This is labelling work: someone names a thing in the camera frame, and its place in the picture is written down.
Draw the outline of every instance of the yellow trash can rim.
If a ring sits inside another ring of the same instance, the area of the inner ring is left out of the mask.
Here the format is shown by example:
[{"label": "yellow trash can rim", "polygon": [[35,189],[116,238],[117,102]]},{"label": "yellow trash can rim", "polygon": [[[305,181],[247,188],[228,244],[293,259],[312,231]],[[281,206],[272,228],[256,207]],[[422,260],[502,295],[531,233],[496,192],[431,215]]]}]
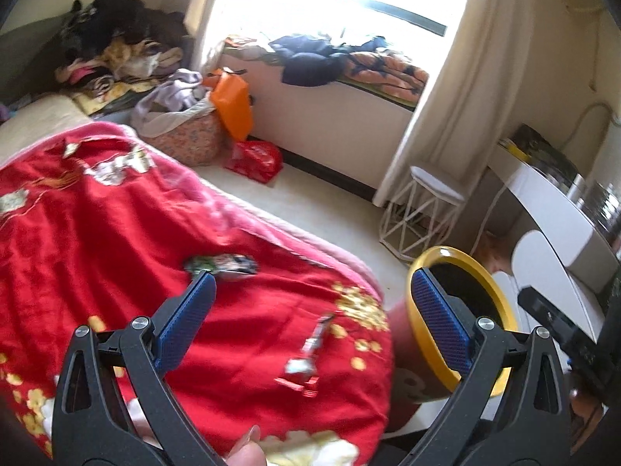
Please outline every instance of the yellow trash can rim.
[{"label": "yellow trash can rim", "polygon": [[[420,346],[420,350],[425,357],[427,364],[431,367],[435,375],[442,382],[442,384],[449,389],[451,392],[455,390],[457,384],[461,379],[461,375],[458,372],[454,372],[444,362],[444,358],[440,353],[440,350],[435,344],[434,338],[432,337],[429,329],[423,317],[420,315],[418,308],[414,304],[414,299],[412,298],[412,290],[410,286],[410,282],[412,281],[412,275],[416,270],[425,267],[431,267],[434,264],[439,263],[451,263],[455,266],[466,270],[471,276],[473,276],[477,282],[485,289],[489,297],[492,299],[496,310],[498,310],[498,314],[502,320],[502,327],[506,330],[517,331],[517,320],[515,319],[515,315],[513,314],[513,310],[511,308],[510,303],[507,298],[492,278],[492,276],[488,273],[488,271],[483,268],[477,261],[471,258],[468,254],[462,252],[461,250],[454,249],[453,247],[446,247],[439,245],[437,247],[431,247],[430,249],[425,250],[410,266],[410,271],[408,272],[408,316],[410,319],[410,324],[412,326],[412,331],[414,332],[414,336],[418,345]],[[510,368],[505,368],[502,370],[501,375],[496,380],[496,384],[492,389],[492,396],[501,395],[505,387],[507,386],[508,375],[510,373]]]}]

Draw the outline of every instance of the red bedsheet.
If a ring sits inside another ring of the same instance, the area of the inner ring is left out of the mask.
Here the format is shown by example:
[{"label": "red bedsheet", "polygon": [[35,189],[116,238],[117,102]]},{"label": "red bedsheet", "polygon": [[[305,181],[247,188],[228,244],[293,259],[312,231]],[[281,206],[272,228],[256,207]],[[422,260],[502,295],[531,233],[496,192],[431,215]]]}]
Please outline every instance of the red bedsheet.
[{"label": "red bedsheet", "polygon": [[[189,283],[186,259],[219,253],[251,256],[259,273],[219,283],[206,323],[167,376],[198,430],[222,454],[253,424],[278,440],[331,431],[315,442],[352,445],[344,464],[370,459],[392,370],[373,279],[355,258],[269,224],[107,123],[49,138],[0,169],[0,390],[44,448],[73,330],[117,329],[153,313]],[[319,395],[274,382],[334,310],[343,315],[319,353]]]}]

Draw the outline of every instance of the white chair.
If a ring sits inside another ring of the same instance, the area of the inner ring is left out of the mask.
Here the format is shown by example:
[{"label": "white chair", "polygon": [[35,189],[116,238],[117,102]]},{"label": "white chair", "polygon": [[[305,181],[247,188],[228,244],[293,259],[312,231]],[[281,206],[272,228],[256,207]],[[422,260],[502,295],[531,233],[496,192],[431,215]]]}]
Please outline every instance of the white chair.
[{"label": "white chair", "polygon": [[[399,259],[413,261],[430,245],[446,240],[466,196],[462,185],[446,172],[429,163],[411,166],[382,216],[380,242]],[[420,246],[422,250],[414,253]]]}]

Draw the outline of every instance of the screw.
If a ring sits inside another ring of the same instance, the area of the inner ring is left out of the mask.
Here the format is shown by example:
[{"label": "screw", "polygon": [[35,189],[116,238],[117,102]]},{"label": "screw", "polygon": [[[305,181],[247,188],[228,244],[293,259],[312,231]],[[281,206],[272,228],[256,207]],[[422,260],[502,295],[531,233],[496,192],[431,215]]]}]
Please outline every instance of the screw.
[{"label": "screw", "polygon": [[144,329],[149,324],[149,319],[147,317],[136,317],[132,320],[132,328],[134,329]]},{"label": "screw", "polygon": [[88,335],[89,329],[87,325],[81,325],[79,328],[76,329],[76,336],[78,338],[82,338],[82,336],[86,336]]},{"label": "screw", "polygon": [[543,326],[539,326],[536,330],[537,336],[543,338],[544,340],[550,337],[550,332],[545,329]]},{"label": "screw", "polygon": [[494,321],[492,319],[488,319],[487,317],[481,317],[479,319],[479,327],[489,331],[494,328]]}]

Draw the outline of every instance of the beige curtain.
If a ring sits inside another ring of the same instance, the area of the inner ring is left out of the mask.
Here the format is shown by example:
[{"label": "beige curtain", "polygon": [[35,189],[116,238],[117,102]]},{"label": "beige curtain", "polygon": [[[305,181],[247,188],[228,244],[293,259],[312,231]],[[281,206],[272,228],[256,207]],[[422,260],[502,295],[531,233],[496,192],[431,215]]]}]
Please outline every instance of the beige curtain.
[{"label": "beige curtain", "polygon": [[505,130],[529,55],[535,0],[467,0],[445,64],[427,84],[373,202],[416,161],[472,190]]},{"label": "beige curtain", "polygon": [[218,62],[226,38],[225,26],[219,22],[221,6],[222,2],[216,0],[190,0],[184,22],[196,39],[190,62],[192,70],[205,73]]}]

